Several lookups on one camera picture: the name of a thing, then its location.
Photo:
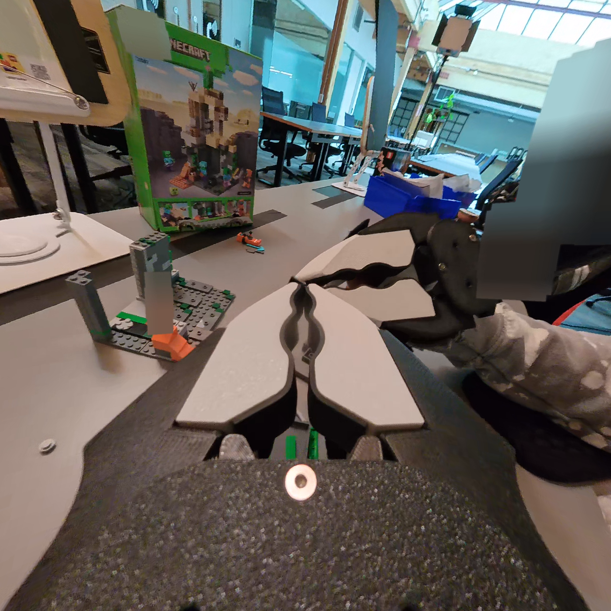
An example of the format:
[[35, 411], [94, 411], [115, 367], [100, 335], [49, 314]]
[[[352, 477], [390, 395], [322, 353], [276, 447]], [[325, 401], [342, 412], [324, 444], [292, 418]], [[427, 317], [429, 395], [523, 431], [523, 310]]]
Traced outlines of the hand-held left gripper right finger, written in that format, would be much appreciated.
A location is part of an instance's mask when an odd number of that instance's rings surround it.
[[421, 429], [424, 417], [378, 326], [320, 286], [308, 292], [320, 337], [310, 361], [315, 396], [368, 432]]

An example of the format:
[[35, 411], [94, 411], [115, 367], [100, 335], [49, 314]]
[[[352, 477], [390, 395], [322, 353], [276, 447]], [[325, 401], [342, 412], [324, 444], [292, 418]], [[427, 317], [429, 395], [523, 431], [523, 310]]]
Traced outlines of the black office chair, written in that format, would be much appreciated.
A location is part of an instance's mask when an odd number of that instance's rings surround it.
[[[267, 87], [262, 88], [262, 109], [264, 113], [285, 116], [284, 95]], [[281, 175], [286, 173], [291, 179], [298, 183], [304, 182], [304, 178], [296, 175], [289, 169], [291, 160], [303, 157], [307, 154], [306, 148], [295, 144], [295, 128], [287, 123], [265, 116], [258, 144], [259, 148], [267, 151], [277, 158], [276, 164], [256, 170], [256, 179], [266, 186], [280, 186]]]

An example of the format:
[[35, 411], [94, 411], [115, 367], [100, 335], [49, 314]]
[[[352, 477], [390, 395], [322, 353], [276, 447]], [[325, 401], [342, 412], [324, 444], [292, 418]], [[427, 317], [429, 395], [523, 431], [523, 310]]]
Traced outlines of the black pole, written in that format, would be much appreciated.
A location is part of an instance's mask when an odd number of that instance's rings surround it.
[[394, 88], [398, 14], [392, 1], [376, 1], [376, 65], [371, 96], [368, 147], [381, 149], [386, 140]]

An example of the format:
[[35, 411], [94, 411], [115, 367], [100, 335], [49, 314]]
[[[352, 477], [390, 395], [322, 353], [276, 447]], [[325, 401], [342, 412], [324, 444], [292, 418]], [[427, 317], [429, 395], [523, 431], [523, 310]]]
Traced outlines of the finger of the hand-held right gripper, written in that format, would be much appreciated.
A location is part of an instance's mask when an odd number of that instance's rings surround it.
[[303, 284], [350, 280], [375, 266], [406, 268], [416, 243], [409, 230], [353, 235], [327, 249], [296, 274]]
[[414, 279], [402, 279], [386, 288], [362, 285], [358, 288], [332, 288], [332, 294], [359, 310], [374, 324], [433, 318], [432, 297]]

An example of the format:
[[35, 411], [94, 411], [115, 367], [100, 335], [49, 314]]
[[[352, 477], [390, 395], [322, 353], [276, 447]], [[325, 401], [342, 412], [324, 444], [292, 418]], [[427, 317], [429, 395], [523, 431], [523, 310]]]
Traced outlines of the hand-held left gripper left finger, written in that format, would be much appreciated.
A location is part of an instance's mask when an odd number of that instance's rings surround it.
[[292, 348], [303, 285], [290, 282], [225, 328], [179, 411], [178, 426], [242, 435], [279, 435], [296, 416]]

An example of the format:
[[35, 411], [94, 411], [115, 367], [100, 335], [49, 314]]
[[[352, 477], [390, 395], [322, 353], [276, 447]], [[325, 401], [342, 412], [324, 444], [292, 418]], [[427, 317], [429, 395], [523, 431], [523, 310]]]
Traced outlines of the lego set box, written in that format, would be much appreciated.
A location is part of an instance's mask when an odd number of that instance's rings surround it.
[[125, 5], [106, 16], [141, 217], [164, 233], [251, 225], [262, 59]]

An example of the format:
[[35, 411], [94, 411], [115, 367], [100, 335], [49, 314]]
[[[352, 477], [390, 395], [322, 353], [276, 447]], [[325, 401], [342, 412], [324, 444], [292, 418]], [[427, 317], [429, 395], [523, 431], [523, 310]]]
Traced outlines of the studio light on stand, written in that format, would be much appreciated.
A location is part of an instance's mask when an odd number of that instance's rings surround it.
[[432, 94], [442, 69], [450, 57], [458, 57], [460, 53], [470, 49], [470, 45], [475, 37], [479, 26], [479, 20], [474, 19], [476, 6], [469, 4], [456, 4], [453, 8], [453, 13], [447, 15], [443, 12], [439, 21], [438, 28], [432, 39], [432, 45], [435, 46], [436, 54], [439, 56], [439, 65], [436, 65], [430, 82], [429, 91], [426, 95], [423, 110], [420, 113], [421, 127], [427, 136], [433, 136], [437, 130], [439, 118], [445, 118], [443, 110], [446, 114], [449, 113], [451, 104], [448, 101], [441, 102], [442, 109], [435, 110], [431, 106]]

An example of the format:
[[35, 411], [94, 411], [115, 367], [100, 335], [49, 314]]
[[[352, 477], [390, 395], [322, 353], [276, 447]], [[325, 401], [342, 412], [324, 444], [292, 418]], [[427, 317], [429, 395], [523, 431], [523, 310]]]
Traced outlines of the grey lego baseplate build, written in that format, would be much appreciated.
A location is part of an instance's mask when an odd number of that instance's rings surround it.
[[170, 361], [156, 356], [151, 343], [155, 333], [150, 329], [149, 313], [153, 313], [155, 308], [146, 305], [145, 280], [147, 274], [153, 273], [162, 274], [165, 285], [171, 287], [172, 330], [176, 326], [189, 344], [196, 347], [216, 329], [235, 295], [181, 276], [173, 267], [169, 244], [169, 237], [161, 232], [130, 244], [137, 297], [112, 319], [106, 315], [89, 271], [76, 271], [66, 278], [72, 298], [95, 342]]

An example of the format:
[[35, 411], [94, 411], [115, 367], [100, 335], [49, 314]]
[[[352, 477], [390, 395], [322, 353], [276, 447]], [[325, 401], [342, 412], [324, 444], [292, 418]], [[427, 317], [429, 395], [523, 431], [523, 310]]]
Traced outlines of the blue storage bin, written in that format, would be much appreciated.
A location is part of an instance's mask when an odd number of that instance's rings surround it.
[[364, 205], [383, 218], [394, 214], [434, 213], [440, 219], [453, 219], [460, 208], [467, 208], [473, 201], [462, 199], [437, 199], [416, 195], [415, 189], [395, 173], [384, 172], [371, 177], [364, 198]]

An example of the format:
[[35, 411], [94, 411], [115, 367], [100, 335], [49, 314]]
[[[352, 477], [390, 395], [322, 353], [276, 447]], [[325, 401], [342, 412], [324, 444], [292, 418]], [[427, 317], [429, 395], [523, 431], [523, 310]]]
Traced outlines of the person's right forearm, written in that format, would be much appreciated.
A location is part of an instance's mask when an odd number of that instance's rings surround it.
[[609, 336], [554, 326], [500, 302], [439, 351], [505, 398], [610, 453]]

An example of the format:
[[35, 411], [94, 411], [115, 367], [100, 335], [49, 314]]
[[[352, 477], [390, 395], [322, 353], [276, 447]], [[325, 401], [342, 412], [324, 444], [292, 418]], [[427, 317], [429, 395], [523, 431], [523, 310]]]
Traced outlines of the orange lego slope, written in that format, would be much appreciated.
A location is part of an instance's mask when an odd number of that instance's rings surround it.
[[195, 347], [189, 344], [188, 340], [179, 333], [176, 326], [173, 327], [171, 333], [152, 335], [151, 343], [156, 356], [169, 359], [172, 362], [183, 360], [195, 349]]

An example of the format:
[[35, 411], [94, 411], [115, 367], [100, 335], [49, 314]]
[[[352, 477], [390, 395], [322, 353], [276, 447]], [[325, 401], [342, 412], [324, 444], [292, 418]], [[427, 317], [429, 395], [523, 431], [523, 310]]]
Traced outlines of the instruction booklet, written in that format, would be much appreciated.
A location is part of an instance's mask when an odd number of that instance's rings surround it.
[[1, 1], [1, 117], [85, 118], [32, 1]]

